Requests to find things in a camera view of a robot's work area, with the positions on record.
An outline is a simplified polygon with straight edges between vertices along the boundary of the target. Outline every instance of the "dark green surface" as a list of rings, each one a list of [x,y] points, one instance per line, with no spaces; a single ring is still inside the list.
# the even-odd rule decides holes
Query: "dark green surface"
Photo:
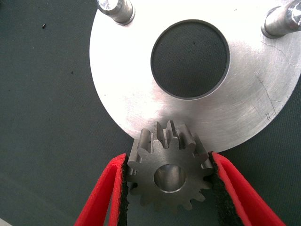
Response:
[[[1,1],[0,218],[14,226],[72,225],[109,160],[131,149],[93,85],[95,12],[93,0]],[[266,129],[222,153],[288,225],[301,222],[300,101],[299,82]],[[176,216],[129,196],[128,225],[217,225],[204,194]]]

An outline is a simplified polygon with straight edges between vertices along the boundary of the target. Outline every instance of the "brushed metal surface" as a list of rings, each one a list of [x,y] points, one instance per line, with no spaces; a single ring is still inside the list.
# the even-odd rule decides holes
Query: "brushed metal surface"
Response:
[[[154,122],[186,124],[208,151],[224,151],[266,127],[290,97],[301,73],[301,32],[269,39],[261,25],[287,0],[132,1],[136,15],[120,26],[97,11],[90,39],[94,84],[113,120],[130,136]],[[183,20],[215,26],[229,46],[223,81],[209,94],[178,98],[155,82],[151,51],[160,34]]]

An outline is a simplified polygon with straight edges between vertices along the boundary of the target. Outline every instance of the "black foam padding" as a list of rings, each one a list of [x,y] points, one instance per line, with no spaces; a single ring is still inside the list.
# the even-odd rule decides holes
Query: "black foam padding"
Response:
[[[215,203],[219,215],[221,226],[243,226],[240,217],[236,213],[233,201],[226,190],[225,183],[218,176],[218,165],[215,163],[212,153],[209,153],[209,159],[214,166],[214,174],[210,177],[213,183]]]
[[[127,175],[127,160],[128,157],[125,158],[125,161],[122,165],[122,191],[120,197],[120,207],[119,207],[119,218],[118,218],[118,226],[126,226],[127,225],[127,206],[129,202],[127,201],[128,187],[126,181]]]
[[[219,83],[227,66],[223,38],[209,25],[186,21],[168,28],[154,46],[155,80],[178,97],[197,97]]]

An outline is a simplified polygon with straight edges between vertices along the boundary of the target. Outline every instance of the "gear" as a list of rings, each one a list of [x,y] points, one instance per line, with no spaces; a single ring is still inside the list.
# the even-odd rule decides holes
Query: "gear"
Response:
[[[186,125],[176,129],[173,121],[166,129],[157,122],[153,133],[142,129],[127,164],[127,180],[137,183],[131,194],[141,195],[142,206],[153,202],[156,210],[163,204],[173,212],[179,205],[190,210],[191,199],[205,200],[200,190],[211,188],[204,181],[214,171],[208,153],[197,135]]]

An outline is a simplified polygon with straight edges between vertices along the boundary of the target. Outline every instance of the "round hole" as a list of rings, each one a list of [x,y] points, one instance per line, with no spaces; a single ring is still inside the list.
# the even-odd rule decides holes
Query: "round hole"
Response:
[[[151,69],[165,92],[199,98],[222,82],[228,55],[228,44],[217,28],[204,21],[186,20],[160,35],[152,50]]]
[[[184,170],[172,164],[161,166],[154,175],[156,186],[166,193],[178,191],[185,183],[185,179]]]

